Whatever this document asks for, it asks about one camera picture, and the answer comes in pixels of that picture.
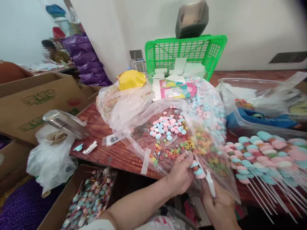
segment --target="brown cardboard box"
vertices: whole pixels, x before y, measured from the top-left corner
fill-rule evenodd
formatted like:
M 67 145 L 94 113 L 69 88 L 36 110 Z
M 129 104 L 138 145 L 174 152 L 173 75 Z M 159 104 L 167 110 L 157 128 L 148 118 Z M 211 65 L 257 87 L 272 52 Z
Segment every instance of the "brown cardboard box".
M 47 111 L 77 115 L 89 105 L 72 76 L 47 73 L 0 85 L 0 132 L 32 144 Z
M 73 200 L 73 197 L 76 195 L 81 182 L 91 177 L 91 171 L 93 169 L 103 168 L 99 166 L 90 166 L 83 164 L 77 168 L 72 178 L 65 186 L 61 194 L 58 196 L 57 200 L 55 201 L 55 203 L 53 204 L 37 230 L 60 229 L 64 220 L 66 219 L 69 206 Z
M 27 162 L 29 153 L 34 147 L 35 146 L 32 144 L 26 144 L 20 140 L 13 140 L 7 146 L 1 149 L 0 154 L 3 155 L 4 159 L 2 165 L 0 166 L 0 179 L 22 162 Z
M 27 161 L 34 145 L 13 140 L 0 150 L 4 156 L 0 166 L 0 196 L 26 175 Z
M 102 86 L 86 86 L 82 84 L 78 84 L 81 91 L 85 94 L 86 98 L 89 100 L 90 103 L 96 101 L 96 97 L 99 94 L 99 90 Z

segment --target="gray object on basket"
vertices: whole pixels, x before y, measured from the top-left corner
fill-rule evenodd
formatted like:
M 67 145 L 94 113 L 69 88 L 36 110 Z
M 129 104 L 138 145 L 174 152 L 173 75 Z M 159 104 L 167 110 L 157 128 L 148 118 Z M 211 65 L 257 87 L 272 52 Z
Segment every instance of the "gray object on basket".
M 51 110 L 43 115 L 43 121 L 77 140 L 88 138 L 90 132 L 60 110 Z
M 205 0 L 180 7 L 176 23 L 176 38 L 199 37 L 209 22 L 209 7 Z

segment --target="box of candy skewers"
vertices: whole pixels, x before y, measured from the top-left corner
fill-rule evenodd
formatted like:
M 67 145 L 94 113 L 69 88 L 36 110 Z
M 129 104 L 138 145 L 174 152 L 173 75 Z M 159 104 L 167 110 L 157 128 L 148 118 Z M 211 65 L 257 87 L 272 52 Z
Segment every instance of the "box of candy skewers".
M 108 206 L 116 171 L 80 165 L 38 230 L 79 229 L 97 219 Z

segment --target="table surface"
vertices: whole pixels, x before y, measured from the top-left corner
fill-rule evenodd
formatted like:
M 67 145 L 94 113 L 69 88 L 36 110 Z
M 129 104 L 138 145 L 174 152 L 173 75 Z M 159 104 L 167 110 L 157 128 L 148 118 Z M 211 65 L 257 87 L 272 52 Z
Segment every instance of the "table surface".
M 256 78 L 256 79 L 268 79 L 268 80 L 278 80 L 284 81 L 296 73 L 296 70 L 279 70 L 279 71 L 222 71 L 214 72 L 211 77 L 210 83 L 213 86 L 218 85 L 218 80 L 225 77 L 242 77 L 242 78 Z M 88 106 L 84 111 L 82 111 L 78 118 L 80 120 L 88 120 L 87 129 L 91 132 L 90 136 L 83 141 L 76 140 L 71 148 L 70 155 L 90 161 L 92 163 L 109 166 L 117 168 L 124 171 L 129 171 L 132 173 L 141 173 L 143 161 L 139 159 L 134 153 L 130 152 L 123 142 L 117 142 L 110 147 L 102 146 L 102 138 L 112 134 L 112 130 L 109 126 L 104 123 L 100 113 L 96 109 L 96 104 L 93 103 Z M 228 142 L 237 142 L 238 138 L 234 135 L 228 133 Z M 84 155 L 81 152 L 73 151 L 73 149 L 81 143 L 84 143 L 84 147 L 88 147 L 94 141 L 98 142 L 98 146 L 88 155 Z M 161 175 L 155 171 L 148 168 L 146 176 L 151 178 L 160 179 Z M 236 180 L 237 188 L 240 194 L 242 204 L 249 204 L 254 206 L 259 206 L 249 189 L 246 185 L 241 184 Z M 283 199 L 287 201 L 282 192 L 277 188 L 276 191 Z M 283 209 L 277 206 L 277 212 L 282 212 Z
M 52 69 L 52 70 L 48 70 L 48 71 L 43 71 L 43 72 L 38 72 L 38 73 L 32 73 L 34 74 L 34 76 L 38 76 L 38 75 L 42 75 L 42 74 L 46 74 L 46 73 L 61 73 L 61 72 L 65 72 L 67 70 L 72 70 L 75 68 L 74 65 L 68 65 L 68 69 L 66 69 L 65 67 L 63 68 L 56 68 L 56 69 Z

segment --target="stainless steel thermos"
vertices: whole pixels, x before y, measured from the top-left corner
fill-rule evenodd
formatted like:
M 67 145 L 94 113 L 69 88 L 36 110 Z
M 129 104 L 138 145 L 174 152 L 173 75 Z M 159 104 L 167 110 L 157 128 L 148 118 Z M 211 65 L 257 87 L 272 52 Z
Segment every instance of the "stainless steel thermos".
M 77 140 L 88 138 L 90 132 L 60 110 L 51 110 L 43 115 L 43 121 Z

